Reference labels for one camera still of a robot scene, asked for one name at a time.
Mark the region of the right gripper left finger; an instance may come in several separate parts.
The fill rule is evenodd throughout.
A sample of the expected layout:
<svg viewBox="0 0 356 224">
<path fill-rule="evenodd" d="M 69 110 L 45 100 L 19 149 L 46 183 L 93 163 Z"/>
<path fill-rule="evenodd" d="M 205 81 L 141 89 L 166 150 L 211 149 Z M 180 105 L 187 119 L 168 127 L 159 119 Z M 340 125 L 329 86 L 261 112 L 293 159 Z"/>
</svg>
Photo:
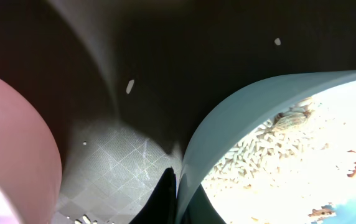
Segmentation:
<svg viewBox="0 0 356 224">
<path fill-rule="evenodd" d="M 151 196 L 130 224 L 173 224 L 176 217 L 176 175 L 166 168 Z"/>
</svg>

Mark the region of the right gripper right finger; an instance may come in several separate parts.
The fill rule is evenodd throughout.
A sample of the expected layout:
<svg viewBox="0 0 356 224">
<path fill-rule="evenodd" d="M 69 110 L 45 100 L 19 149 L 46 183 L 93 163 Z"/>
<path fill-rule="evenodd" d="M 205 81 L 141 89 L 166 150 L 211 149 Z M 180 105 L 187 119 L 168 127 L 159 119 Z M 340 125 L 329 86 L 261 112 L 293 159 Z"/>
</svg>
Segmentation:
<svg viewBox="0 0 356 224">
<path fill-rule="evenodd" d="M 191 224 L 225 224 L 201 185 L 189 203 L 189 221 Z"/>
</svg>

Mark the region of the light blue bowl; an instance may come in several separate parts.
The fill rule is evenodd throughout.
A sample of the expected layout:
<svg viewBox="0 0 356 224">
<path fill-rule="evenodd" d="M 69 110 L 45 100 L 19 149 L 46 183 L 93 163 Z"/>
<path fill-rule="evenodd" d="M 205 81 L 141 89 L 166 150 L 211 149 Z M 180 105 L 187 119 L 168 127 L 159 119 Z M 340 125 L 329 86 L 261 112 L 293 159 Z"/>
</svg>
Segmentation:
<svg viewBox="0 0 356 224">
<path fill-rule="evenodd" d="M 356 81 L 356 70 L 280 75 L 245 86 L 221 101 L 199 124 L 182 162 L 176 223 L 201 181 L 244 135 L 281 109 L 315 93 Z"/>
</svg>

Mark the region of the rice food waste pile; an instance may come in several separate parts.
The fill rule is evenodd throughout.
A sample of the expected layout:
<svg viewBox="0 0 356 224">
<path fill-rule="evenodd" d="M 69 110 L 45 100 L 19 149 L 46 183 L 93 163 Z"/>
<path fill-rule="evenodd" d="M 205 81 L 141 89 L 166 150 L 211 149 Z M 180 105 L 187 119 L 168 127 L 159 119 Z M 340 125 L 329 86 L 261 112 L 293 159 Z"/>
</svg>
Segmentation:
<svg viewBox="0 0 356 224">
<path fill-rule="evenodd" d="M 235 143 L 202 181 L 225 223 L 323 223 L 336 216 L 323 189 L 336 175 L 331 132 L 343 125 L 320 101 L 305 98 Z"/>
</svg>

